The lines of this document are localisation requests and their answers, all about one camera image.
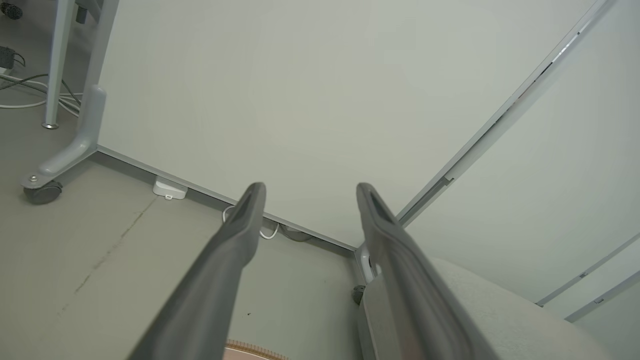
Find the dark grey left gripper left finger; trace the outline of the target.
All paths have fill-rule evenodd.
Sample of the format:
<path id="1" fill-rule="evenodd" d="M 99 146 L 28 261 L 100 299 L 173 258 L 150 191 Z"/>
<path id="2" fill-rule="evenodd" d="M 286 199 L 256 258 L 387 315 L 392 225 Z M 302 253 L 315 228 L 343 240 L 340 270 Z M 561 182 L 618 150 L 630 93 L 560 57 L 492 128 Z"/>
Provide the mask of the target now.
<path id="1" fill-rule="evenodd" d="M 258 250 L 265 203 L 265 184 L 250 184 L 127 360 L 223 360 L 242 272 Z"/>

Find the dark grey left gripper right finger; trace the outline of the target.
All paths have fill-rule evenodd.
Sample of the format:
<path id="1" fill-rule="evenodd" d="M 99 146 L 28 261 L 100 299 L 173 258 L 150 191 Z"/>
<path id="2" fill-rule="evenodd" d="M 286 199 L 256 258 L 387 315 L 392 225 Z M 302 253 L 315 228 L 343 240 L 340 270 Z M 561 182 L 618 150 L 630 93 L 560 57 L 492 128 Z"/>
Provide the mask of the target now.
<path id="1" fill-rule="evenodd" d="M 499 360 L 373 185 L 356 187 L 372 264 L 381 268 L 402 360 Z"/>

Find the grey fabric sofa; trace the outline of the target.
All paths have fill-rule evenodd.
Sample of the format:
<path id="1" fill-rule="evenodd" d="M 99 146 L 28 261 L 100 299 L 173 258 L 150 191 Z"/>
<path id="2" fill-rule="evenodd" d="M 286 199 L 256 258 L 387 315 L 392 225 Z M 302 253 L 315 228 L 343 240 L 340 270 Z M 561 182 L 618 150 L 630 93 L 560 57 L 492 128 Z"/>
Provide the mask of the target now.
<path id="1" fill-rule="evenodd" d="M 595 339 L 540 306 L 436 257 L 430 263 L 470 315 L 499 360 L 613 360 Z M 382 275 L 370 282 L 358 309 L 364 360 L 418 360 L 402 354 Z"/>

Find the grey partition foot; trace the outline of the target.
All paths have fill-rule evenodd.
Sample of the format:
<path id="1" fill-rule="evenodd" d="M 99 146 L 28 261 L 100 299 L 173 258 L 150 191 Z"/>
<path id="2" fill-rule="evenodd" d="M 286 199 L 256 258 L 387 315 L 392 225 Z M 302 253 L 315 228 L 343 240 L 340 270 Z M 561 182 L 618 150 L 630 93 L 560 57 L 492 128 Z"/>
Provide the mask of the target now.
<path id="1" fill-rule="evenodd" d="M 364 285 L 367 286 L 375 280 L 381 272 L 381 269 L 377 264 L 375 264 L 371 257 L 370 249 L 366 243 L 362 243 L 361 246 L 355 250 L 354 255 L 359 271 L 361 272 Z"/>
<path id="2" fill-rule="evenodd" d="M 42 162 L 34 172 L 22 178 L 23 188 L 38 189 L 56 181 L 62 174 L 98 150 L 99 131 L 107 98 L 106 91 L 98 82 L 119 2 L 120 0 L 74 0 L 74 7 L 94 10 L 94 14 L 97 15 L 97 33 L 87 68 L 77 132 L 66 148 L 55 153 L 50 159 Z"/>

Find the white adapter box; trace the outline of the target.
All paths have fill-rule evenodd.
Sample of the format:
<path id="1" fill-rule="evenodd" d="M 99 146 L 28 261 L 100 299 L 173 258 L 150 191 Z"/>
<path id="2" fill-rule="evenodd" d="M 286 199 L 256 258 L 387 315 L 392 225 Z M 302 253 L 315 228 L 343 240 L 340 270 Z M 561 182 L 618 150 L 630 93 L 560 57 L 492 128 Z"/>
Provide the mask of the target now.
<path id="1" fill-rule="evenodd" d="M 156 176 L 151 191 L 166 200 L 184 199 L 189 187 L 183 186 L 167 178 Z"/>

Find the cream perforated laundry basket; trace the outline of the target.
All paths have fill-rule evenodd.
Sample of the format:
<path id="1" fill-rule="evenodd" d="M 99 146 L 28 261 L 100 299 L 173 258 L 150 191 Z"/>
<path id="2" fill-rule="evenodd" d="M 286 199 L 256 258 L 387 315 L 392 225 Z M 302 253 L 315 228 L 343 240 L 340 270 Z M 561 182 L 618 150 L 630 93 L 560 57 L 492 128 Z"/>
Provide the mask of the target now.
<path id="1" fill-rule="evenodd" d="M 290 360 L 288 357 L 248 342 L 228 339 L 222 360 Z"/>

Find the large white partition panel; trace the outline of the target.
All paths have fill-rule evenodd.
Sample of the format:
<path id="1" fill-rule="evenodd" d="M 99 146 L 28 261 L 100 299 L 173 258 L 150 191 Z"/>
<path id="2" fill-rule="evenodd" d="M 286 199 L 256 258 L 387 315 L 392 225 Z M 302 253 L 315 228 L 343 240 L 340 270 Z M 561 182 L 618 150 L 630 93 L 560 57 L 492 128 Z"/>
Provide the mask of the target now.
<path id="1" fill-rule="evenodd" d="M 413 205 L 597 0 L 119 0 L 98 146 L 351 248 Z"/>

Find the narrow white partition panel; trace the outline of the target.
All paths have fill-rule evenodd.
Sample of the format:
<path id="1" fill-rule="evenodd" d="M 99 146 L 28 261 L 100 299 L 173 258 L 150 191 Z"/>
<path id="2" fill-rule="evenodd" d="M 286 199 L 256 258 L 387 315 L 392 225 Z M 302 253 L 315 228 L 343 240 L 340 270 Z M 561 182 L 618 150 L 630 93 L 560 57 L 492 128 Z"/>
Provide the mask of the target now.
<path id="1" fill-rule="evenodd" d="M 567 321 L 640 272 L 640 0 L 606 0 L 407 232 Z"/>

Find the grey table leg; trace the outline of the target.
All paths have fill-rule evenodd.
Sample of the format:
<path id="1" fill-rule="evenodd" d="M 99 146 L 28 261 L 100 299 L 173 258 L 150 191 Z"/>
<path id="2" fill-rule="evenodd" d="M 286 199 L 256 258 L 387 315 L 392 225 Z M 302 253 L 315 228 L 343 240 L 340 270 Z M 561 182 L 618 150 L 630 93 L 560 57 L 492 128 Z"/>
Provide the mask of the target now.
<path id="1" fill-rule="evenodd" d="M 74 0 L 56 0 L 55 23 L 52 33 L 48 85 L 46 91 L 45 129 L 57 129 L 60 86 L 63 80 L 67 43 L 74 18 Z"/>

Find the black power strip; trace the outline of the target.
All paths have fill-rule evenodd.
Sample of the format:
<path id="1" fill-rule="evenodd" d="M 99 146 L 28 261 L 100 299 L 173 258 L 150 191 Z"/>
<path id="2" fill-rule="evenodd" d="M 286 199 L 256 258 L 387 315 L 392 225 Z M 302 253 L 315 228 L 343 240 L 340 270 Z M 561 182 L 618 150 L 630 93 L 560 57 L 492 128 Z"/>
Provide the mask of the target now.
<path id="1" fill-rule="evenodd" d="M 16 64 L 26 67 L 26 60 L 13 48 L 0 46 L 0 68 L 13 69 Z"/>

